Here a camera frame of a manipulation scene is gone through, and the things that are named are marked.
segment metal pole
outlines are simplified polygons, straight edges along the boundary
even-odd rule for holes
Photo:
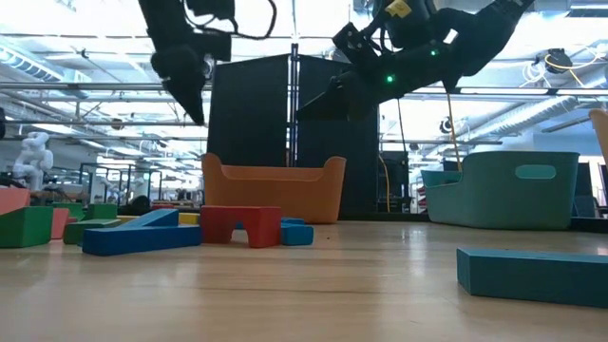
[[[14,90],[105,90],[105,91],[166,91],[162,84],[156,83],[25,83],[25,82],[2,82],[0,89]],[[203,90],[211,90],[206,85]]]
[[[291,82],[290,82],[290,113],[289,113],[289,164],[288,166],[295,166],[295,150],[297,149],[297,124],[295,122],[295,113],[297,111],[297,100],[298,100],[298,91],[297,86],[299,84],[298,81],[298,72],[297,65],[299,63],[299,45],[298,43],[292,44],[292,52],[290,54],[291,61]]]
[[[179,122],[71,122],[71,121],[40,121],[40,120],[14,120],[6,122],[6,124],[62,124],[62,125],[98,125],[98,126],[198,126],[195,123],[179,123]]]

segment yellow cable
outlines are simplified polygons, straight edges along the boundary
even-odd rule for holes
[[[572,77],[574,77],[575,80],[577,80],[577,82],[579,83],[580,86],[582,87],[587,87],[579,78],[579,76],[577,76],[576,73],[574,73],[574,71],[572,69],[568,70],[570,71],[570,73],[572,74]]]
[[[387,213],[390,213],[390,180],[389,180],[389,170],[387,169],[387,165],[384,163],[382,156],[378,155],[380,158],[380,162],[382,166],[384,166],[384,174],[387,175]]]
[[[451,139],[456,149],[456,162],[458,163],[458,171],[463,172],[463,165],[460,162],[460,153],[458,152],[458,143],[456,142],[456,128],[454,127],[454,116],[452,114],[452,98],[447,94],[447,107],[449,108],[449,125],[451,125]]]

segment foam block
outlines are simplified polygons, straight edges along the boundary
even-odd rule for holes
[[[306,224],[281,223],[281,243],[285,246],[308,246],[314,240],[314,228]]]
[[[471,295],[608,308],[608,256],[458,249]]]
[[[29,206],[29,190],[0,188],[0,215]]]
[[[200,214],[180,213],[180,224],[199,224]]]
[[[83,211],[83,205],[81,203],[53,203],[53,208],[67,208],[69,209],[69,216],[81,220],[85,217]]]
[[[288,224],[306,224],[306,221],[303,218],[282,218],[281,219],[281,224],[282,223],[288,223]]]
[[[90,204],[83,219],[115,219],[117,215],[116,204]]]
[[[116,217],[116,219],[119,219],[122,223],[127,223],[129,221],[132,221],[133,219],[136,219],[138,217],[135,216],[125,216],[125,215],[118,215]]]
[[[53,208],[25,207],[0,215],[0,248],[24,248],[50,241]]]
[[[177,227],[180,225],[180,211],[177,209],[159,209],[132,219],[121,227]]]
[[[278,207],[203,205],[200,208],[200,227],[205,243],[230,243],[239,223],[247,231],[251,248],[272,247],[281,243],[281,209]]]
[[[64,244],[79,244],[86,229],[113,228],[121,224],[119,219],[90,219],[70,223],[64,232]]]
[[[53,209],[53,226],[52,226],[50,238],[52,238],[52,239],[64,238],[64,231],[66,230],[68,219],[69,219],[69,209],[67,209],[67,208]]]
[[[83,238],[83,252],[94,256],[109,257],[199,246],[201,243],[202,231],[197,225],[87,229]]]

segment blue toy block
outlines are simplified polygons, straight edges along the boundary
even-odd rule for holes
[[[305,224],[281,223],[281,243],[285,246],[308,246],[314,240],[314,228]]]
[[[608,256],[458,249],[471,295],[608,308]]]
[[[123,223],[119,227],[177,227],[179,225],[180,211],[178,209],[157,209]]]
[[[306,224],[306,221],[303,218],[282,218],[281,223]]]
[[[201,244],[202,230],[199,226],[87,229],[83,238],[83,252],[110,257]]]

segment wooden tabletop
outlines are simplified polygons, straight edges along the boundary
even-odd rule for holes
[[[608,254],[608,236],[424,223],[319,227],[312,247],[0,250],[0,341],[602,341],[608,311],[472,297],[456,248]]]

